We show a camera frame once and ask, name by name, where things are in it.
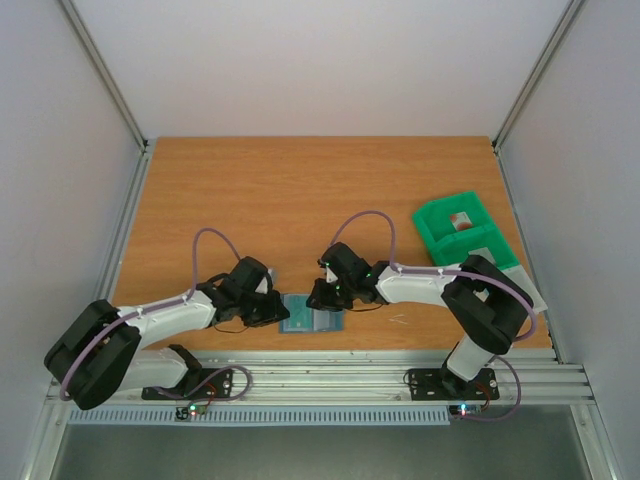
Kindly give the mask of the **blue card holder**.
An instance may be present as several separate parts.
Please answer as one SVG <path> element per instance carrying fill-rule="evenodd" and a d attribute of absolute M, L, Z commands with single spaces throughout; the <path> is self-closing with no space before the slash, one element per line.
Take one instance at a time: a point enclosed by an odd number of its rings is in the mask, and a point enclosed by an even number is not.
<path fill-rule="evenodd" d="M 279 323 L 280 334 L 316 334 L 344 330 L 344 313 L 314 310 L 307 306 L 308 296 L 285 294 L 283 304 L 289 317 Z"/>

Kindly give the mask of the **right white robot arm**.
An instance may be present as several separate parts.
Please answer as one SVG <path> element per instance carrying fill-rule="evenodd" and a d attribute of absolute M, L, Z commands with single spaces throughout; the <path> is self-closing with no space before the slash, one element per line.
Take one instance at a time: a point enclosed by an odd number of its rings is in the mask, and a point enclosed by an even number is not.
<path fill-rule="evenodd" d="M 489 260 L 470 255 L 457 266 L 416 267 L 379 261 L 373 265 L 344 243 L 329 247 L 319 265 L 307 306 L 318 311 L 367 305 L 416 303 L 445 307 L 464 331 L 436 374 L 447 399 L 461 399 L 494 357 L 522 340 L 526 320 L 534 321 L 534 301 Z"/>

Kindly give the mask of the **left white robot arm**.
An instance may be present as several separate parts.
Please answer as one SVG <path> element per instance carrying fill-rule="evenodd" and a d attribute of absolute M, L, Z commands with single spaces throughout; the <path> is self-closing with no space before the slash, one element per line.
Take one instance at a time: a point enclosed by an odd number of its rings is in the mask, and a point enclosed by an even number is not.
<path fill-rule="evenodd" d="M 131 389 L 148 389 L 154 399 L 199 400 L 215 390 L 212 371 L 178 344 L 161 351 L 159 366 L 151 367 L 144 360 L 148 346 L 235 318 L 258 328 L 289 315 L 271 270 L 244 257 L 230 272 L 163 301 L 121 308 L 106 299 L 91 302 L 50 348 L 44 365 L 59 382 L 60 399 L 81 410 Z"/>

